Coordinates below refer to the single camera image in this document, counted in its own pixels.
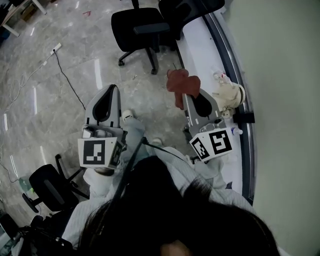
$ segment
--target light green wall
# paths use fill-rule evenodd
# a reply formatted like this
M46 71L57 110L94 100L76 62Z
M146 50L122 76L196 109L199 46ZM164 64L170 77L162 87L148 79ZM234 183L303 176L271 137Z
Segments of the light green wall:
M320 1L234 0L256 120L254 208L292 256L320 249Z

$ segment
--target white cable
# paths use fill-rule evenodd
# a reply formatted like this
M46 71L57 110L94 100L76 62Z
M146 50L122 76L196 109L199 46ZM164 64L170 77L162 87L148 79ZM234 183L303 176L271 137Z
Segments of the white cable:
M19 97L21 89L27 84L27 82L29 81L30 77L31 77L34 73L36 73L36 72L47 62L47 60L48 60L51 56L52 56L52 55L50 55L48 58L46 58L46 60L45 60L35 71L33 71L33 72L28 76L27 80L26 80L26 74L25 74L25 73L22 74L22 76L20 77L20 80L18 80L18 79L14 79L14 80L13 80L13 82L10 84L10 89L9 89L9 98L10 98L10 101L11 101L11 102L10 102L9 107L4 111L3 114L9 112L9 110L10 110L11 107L12 107L12 105L14 104L14 102L15 102L15 101L17 100L17 98ZM14 98L12 98L11 93L12 93L12 88L13 88L14 85L15 85L15 81L18 82L18 85L19 85L18 88L19 88L19 89L18 89L17 95L16 95ZM2 131L2 142L1 142L1 145L0 145L0 161L2 160L2 157L3 157L2 147L3 147L3 145L4 145L4 140L5 140L5 124L4 124L4 120L3 120L3 119L2 119L2 124L3 124L3 131Z

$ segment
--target red cloth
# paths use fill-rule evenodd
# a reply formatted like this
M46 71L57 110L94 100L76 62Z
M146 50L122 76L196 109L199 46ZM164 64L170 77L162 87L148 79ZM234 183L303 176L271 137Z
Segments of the red cloth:
M182 94L192 95L197 98L200 93L200 79L196 75L189 76L188 70L184 68L168 70L166 75L168 77L166 89L169 92L174 92L175 106L183 110Z

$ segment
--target gray tiled floor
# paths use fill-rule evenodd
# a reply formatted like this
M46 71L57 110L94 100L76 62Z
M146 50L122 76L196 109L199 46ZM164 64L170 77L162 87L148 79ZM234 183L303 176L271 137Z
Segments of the gray tiled floor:
M139 2L141 8L158 3ZM20 36L11 35L0 47L1 162L9 168L12 180L16 176L11 158L19 177L30 175L45 163L56 166L56 154L62 155L69 175L79 167L77 139L81 137L84 110L60 73L55 56L20 91L7 113L7 131L2 124L10 103L10 84L23 73L34 71L58 43L62 44L57 52L62 69L85 105L98 91L95 67L100 66L102 86L118 85L122 110L134 110L146 124L149 139L160 137L167 146L183 153L190 151L181 132L184 114L175 107L174 95L166 91L167 70L180 66L176 52L162 48L157 54L158 75L150 74L151 65L143 50L128 57L125 66L118 66L123 52L113 36L111 15L130 8L130 0L58 0L46 6L46 15L38 10L28 23L14 25ZM90 16L83 15L87 11L91 11ZM12 96L16 93L17 86L13 86ZM28 225L35 214L23 201L18 182L9 183L2 167L0 181L6 211L20 226ZM81 177L76 182L88 189ZM43 216L50 212L43 203L41 210Z

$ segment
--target water bottle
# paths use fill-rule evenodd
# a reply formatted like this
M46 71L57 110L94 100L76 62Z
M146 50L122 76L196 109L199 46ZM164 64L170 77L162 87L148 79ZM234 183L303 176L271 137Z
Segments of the water bottle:
M235 135L241 135L244 132L241 129L237 128L237 127L232 127L231 128L231 133L232 133L232 135L235 136Z

